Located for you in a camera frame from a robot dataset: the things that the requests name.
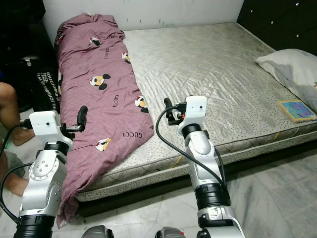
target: colorful book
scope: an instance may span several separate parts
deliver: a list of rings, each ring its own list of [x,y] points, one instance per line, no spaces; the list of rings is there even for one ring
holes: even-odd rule
[[[278,104],[293,122],[317,120],[317,115],[301,100],[280,101]]]

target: white pillow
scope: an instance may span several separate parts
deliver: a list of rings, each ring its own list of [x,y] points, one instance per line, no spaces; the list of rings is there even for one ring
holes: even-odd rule
[[[263,69],[317,112],[317,57],[287,49],[255,60]]]

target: person's leg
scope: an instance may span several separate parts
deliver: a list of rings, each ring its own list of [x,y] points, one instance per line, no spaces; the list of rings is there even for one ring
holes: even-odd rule
[[[9,130],[14,125],[20,124],[19,107],[14,88],[0,82],[0,122]],[[24,130],[18,127],[13,130],[12,140],[15,145],[22,145],[34,136],[33,130]]]
[[[6,160],[6,155],[3,152],[0,157],[0,180],[4,177],[4,175],[8,172],[8,164]],[[22,196],[23,192],[28,185],[28,180],[20,178],[16,174],[10,174],[6,179],[4,186],[14,194],[18,196]]]

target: mattress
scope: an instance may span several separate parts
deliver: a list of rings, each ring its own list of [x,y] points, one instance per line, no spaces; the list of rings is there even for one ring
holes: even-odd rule
[[[315,121],[293,123],[278,102],[297,97],[260,68],[254,59],[273,50],[236,23],[125,32],[137,84],[153,122],[163,100],[207,97],[204,129],[224,164],[317,139]],[[184,149],[176,126],[161,134]],[[187,159],[156,134],[113,170],[78,194],[79,201],[112,196],[188,174]]]

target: purple comforter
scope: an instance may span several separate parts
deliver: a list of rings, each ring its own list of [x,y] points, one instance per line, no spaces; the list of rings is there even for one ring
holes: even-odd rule
[[[67,155],[58,225],[75,218],[80,191],[154,133],[123,39],[110,15],[83,13],[58,29],[61,121],[76,124],[80,107],[88,107],[86,129],[76,134],[74,149]]]

